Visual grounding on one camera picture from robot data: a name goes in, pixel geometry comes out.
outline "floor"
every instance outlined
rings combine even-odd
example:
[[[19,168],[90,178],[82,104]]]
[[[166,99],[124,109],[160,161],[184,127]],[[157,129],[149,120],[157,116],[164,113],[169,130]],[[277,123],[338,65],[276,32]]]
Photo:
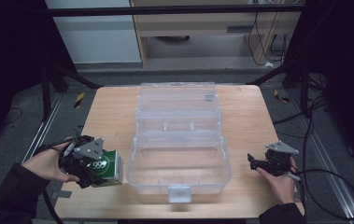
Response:
[[[272,59],[280,58],[279,56],[272,55],[272,53],[279,53],[277,50],[282,46],[281,39],[276,39],[272,47],[273,52],[267,52],[268,57]],[[261,77],[276,66],[279,66],[279,62],[274,63],[273,67],[255,64],[250,56],[247,42],[242,35],[191,36],[186,41],[178,41],[177,39],[164,40],[153,37],[150,40],[148,63],[145,67],[126,67],[125,69],[118,67],[110,71],[96,73],[83,71],[81,74],[87,79],[98,83],[106,83],[106,85],[136,85],[143,81],[194,80],[244,84]],[[280,85],[282,78],[283,75],[279,75],[261,85],[262,94],[272,120],[284,119],[289,115],[297,113],[299,110],[294,103],[294,99],[296,99],[296,95],[299,93],[299,88],[284,90]],[[81,84],[73,80],[68,79],[67,81],[70,84],[70,90],[64,96],[60,112],[56,115],[56,121],[51,124],[45,141],[50,141],[51,139],[58,140],[59,136],[71,133],[74,129],[83,125],[87,112],[90,109],[95,91],[87,90],[87,88],[82,87]],[[280,100],[275,97],[274,90],[278,90],[280,96],[288,98],[290,103],[286,103],[285,99]],[[70,105],[74,103],[76,95],[80,91],[86,92],[85,100],[79,110],[72,109]],[[0,152],[0,162],[2,162],[1,160],[6,161],[5,164],[8,165],[12,161],[21,161],[25,156],[25,152],[16,151],[15,153],[9,153],[6,141],[13,139],[16,146],[29,147],[34,138],[34,131],[40,126],[40,123],[30,121],[30,117],[37,120],[41,116],[40,106],[39,108],[32,107],[32,105],[38,105],[38,102],[41,101],[40,94],[40,87],[33,87],[16,96],[14,104],[23,109],[23,119],[19,119],[17,122],[4,127],[0,132],[0,147],[7,148],[6,151]],[[320,92],[310,92],[312,99],[319,95]],[[9,115],[11,117],[18,116],[18,113],[18,111],[11,111]],[[347,151],[345,150],[347,148],[346,142],[343,141],[343,136],[341,136],[337,125],[335,125],[326,108],[316,110],[314,121],[315,131],[312,132],[307,144],[307,147],[310,149],[307,151],[308,168],[324,167],[332,164],[340,174],[348,176],[348,178],[352,179],[352,183],[354,183],[354,158],[347,155]],[[285,139],[289,145],[295,148],[302,148],[304,145],[303,136],[306,130],[306,122],[306,119],[297,118],[291,122],[275,125],[279,139]],[[337,212],[343,215],[343,206],[335,206],[335,204],[340,204],[338,197],[330,196],[340,189],[335,189],[338,185],[332,184],[332,180],[329,180],[331,184],[325,183],[327,179],[329,177],[326,177],[326,175],[313,175],[313,177],[310,177],[310,183],[313,186],[312,190],[318,193],[316,197],[320,198],[321,203],[326,203],[336,210],[341,206],[342,208]],[[54,186],[50,186],[48,190],[56,191],[59,187],[60,185],[55,184]],[[309,223],[354,223],[339,220],[323,213],[311,200],[307,200],[307,215],[309,216]],[[46,207],[40,206],[38,218],[34,223],[48,224],[55,222],[51,221]],[[65,223],[100,224],[117,223],[117,220],[66,220]],[[258,223],[258,220],[247,220],[247,223]]]

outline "white cabinet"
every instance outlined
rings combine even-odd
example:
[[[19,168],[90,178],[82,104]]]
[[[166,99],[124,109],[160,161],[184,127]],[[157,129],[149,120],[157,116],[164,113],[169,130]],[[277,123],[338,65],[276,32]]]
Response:
[[[49,8],[130,6],[129,0],[46,0],[46,3]],[[76,65],[141,63],[132,16],[54,17],[54,20]]]

